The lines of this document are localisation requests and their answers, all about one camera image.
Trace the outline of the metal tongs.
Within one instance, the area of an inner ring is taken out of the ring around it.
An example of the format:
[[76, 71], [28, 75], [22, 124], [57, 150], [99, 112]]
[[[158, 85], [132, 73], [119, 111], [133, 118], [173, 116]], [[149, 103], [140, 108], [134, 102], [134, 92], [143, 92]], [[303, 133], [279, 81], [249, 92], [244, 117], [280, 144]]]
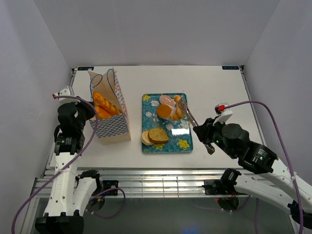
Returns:
[[[191, 111], [189, 110], [188, 105], [183, 97], [181, 97], [180, 100], [178, 101], [178, 106], [181, 109], [181, 111], [186, 115], [186, 117], [189, 119], [193, 127], [199, 126], [194, 116], [192, 115]], [[215, 152], [215, 148], [211, 144], [204, 144], [204, 146], [210, 155], [212, 155]]]

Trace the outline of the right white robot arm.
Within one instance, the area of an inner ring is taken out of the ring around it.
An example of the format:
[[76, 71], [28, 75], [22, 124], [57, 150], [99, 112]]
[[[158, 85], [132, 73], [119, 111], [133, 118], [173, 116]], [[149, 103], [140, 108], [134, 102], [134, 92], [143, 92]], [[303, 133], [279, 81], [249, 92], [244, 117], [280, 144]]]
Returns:
[[268, 186], [228, 168], [221, 179], [205, 189], [212, 194], [241, 193], [275, 205], [296, 223], [312, 227], [312, 187], [294, 173], [265, 145], [253, 142], [249, 132], [235, 123], [225, 124], [208, 118], [202, 125], [192, 122], [193, 130], [209, 154], [215, 144], [227, 156], [237, 159], [239, 166], [274, 184]]

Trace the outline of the orange long fake bread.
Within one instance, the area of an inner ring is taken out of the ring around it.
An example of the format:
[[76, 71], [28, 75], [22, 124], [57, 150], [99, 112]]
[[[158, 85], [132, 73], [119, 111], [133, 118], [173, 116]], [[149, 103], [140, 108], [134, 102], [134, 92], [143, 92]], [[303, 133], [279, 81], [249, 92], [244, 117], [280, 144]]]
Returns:
[[107, 119], [107, 118], [110, 118], [113, 116], [111, 113], [109, 113], [107, 110], [105, 110], [100, 105], [95, 106], [95, 110], [97, 112], [97, 116], [99, 119]]

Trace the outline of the right blue corner label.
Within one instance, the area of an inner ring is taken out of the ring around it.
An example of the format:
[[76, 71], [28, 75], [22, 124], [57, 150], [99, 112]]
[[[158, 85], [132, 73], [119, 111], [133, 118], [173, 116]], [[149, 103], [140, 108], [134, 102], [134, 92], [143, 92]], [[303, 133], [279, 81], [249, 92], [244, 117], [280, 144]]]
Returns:
[[222, 66], [223, 70], [239, 70], [238, 66]]

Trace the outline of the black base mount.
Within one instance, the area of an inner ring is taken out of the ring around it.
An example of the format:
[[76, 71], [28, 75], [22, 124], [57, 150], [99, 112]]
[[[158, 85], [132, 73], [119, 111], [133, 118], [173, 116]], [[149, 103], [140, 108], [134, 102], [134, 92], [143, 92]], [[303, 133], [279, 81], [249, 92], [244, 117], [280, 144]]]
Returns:
[[[119, 184], [118, 180], [103, 180], [102, 185], [103, 185], [103, 191], [111, 189], [111, 188], [117, 188]], [[108, 191], [105, 195], [108, 196], [116, 196], [118, 194], [117, 190], [111, 190]]]
[[220, 179], [204, 180], [201, 187], [203, 187], [205, 195], [228, 195]]

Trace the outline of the left blue corner label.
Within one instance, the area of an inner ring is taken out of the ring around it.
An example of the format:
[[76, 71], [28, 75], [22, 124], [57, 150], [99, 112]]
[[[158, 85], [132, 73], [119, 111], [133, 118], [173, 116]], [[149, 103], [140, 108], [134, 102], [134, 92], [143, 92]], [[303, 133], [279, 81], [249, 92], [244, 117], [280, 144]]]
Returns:
[[93, 71], [94, 67], [93, 66], [83, 66], [83, 67], [78, 67], [78, 71]]

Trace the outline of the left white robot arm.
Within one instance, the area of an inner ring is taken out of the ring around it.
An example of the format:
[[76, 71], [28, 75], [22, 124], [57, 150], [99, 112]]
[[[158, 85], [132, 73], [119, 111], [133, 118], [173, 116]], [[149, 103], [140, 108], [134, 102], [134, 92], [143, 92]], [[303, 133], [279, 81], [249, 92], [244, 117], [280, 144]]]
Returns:
[[58, 108], [59, 125], [55, 128], [55, 175], [48, 204], [35, 221], [40, 234], [81, 234], [83, 213], [91, 195], [103, 190], [95, 170], [77, 177], [81, 153], [85, 146], [83, 129], [96, 114], [91, 102], [70, 102]]

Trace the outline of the blue checkered paper bag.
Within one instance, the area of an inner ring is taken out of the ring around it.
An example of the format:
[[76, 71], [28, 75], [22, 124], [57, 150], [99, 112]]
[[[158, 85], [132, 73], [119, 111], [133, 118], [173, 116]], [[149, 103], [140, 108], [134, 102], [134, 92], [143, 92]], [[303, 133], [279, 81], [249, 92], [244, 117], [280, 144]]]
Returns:
[[126, 103], [113, 68], [103, 75], [88, 72], [90, 75], [90, 94], [98, 117], [90, 119], [96, 135], [103, 145], [131, 140], [130, 124]]

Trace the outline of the twisted braided fake bread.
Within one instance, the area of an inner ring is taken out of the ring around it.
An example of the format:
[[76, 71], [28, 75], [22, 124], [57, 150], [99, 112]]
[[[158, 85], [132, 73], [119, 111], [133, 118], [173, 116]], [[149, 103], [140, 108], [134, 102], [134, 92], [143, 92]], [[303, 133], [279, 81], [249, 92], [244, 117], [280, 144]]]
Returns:
[[109, 102], [106, 98], [104, 98], [103, 95], [100, 94], [99, 92], [93, 92], [93, 100], [94, 102], [96, 102], [98, 105], [103, 107], [112, 115], [118, 115], [122, 113], [120, 109], [118, 109], [111, 102]]

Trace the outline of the white-edged fake bread slice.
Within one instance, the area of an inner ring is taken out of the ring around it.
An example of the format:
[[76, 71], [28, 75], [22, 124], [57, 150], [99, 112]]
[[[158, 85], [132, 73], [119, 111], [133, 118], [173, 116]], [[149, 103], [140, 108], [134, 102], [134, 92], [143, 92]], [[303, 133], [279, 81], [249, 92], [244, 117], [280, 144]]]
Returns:
[[156, 113], [157, 115], [165, 120], [171, 120], [171, 116], [175, 113], [176, 108], [170, 105], [161, 104], [158, 106]]

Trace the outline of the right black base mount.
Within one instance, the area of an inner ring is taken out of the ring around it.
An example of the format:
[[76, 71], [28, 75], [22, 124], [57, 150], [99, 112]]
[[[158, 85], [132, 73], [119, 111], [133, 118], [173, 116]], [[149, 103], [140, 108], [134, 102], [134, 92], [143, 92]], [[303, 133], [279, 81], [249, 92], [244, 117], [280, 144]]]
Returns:
[[201, 187], [203, 187], [205, 195], [228, 195], [220, 179], [204, 180]]

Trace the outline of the fake croissant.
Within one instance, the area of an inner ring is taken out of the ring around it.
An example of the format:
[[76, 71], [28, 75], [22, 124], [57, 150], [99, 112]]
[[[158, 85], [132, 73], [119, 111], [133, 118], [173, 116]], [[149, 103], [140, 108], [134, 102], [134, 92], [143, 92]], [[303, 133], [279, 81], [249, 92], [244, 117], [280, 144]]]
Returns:
[[185, 117], [185, 113], [180, 107], [180, 100], [183, 100], [183, 98], [179, 95], [174, 96], [174, 101], [176, 103], [175, 111], [170, 115], [170, 120], [172, 121], [178, 121]]

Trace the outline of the blue corner label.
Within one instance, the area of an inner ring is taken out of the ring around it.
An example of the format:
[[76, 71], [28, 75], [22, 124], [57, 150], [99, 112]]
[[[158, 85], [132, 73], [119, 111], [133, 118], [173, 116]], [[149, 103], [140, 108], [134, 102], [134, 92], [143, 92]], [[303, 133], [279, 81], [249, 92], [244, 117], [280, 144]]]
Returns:
[[78, 67], [78, 71], [93, 71], [94, 67], [93, 66], [83, 66], [83, 67]]
[[238, 66], [222, 66], [223, 70], [239, 70]]

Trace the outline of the teal floral tray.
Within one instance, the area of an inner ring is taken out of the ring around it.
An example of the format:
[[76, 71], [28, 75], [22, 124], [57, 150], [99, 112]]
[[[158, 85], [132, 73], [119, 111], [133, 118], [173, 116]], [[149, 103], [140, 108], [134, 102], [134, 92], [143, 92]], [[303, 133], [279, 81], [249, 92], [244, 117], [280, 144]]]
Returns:
[[183, 98], [187, 101], [185, 93], [158, 93], [144, 94], [142, 96], [142, 134], [147, 139], [142, 143], [141, 150], [145, 154], [182, 154], [193, 150], [191, 124], [187, 117], [167, 119], [157, 114], [162, 104], [176, 111], [176, 101]]

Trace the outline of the aluminium frame rail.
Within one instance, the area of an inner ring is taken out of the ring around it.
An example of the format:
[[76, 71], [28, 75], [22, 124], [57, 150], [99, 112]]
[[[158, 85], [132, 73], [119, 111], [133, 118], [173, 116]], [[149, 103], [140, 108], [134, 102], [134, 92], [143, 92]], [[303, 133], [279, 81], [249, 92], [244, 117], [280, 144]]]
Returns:
[[205, 180], [225, 169], [96, 169], [103, 180], [117, 180], [127, 198], [202, 198]]

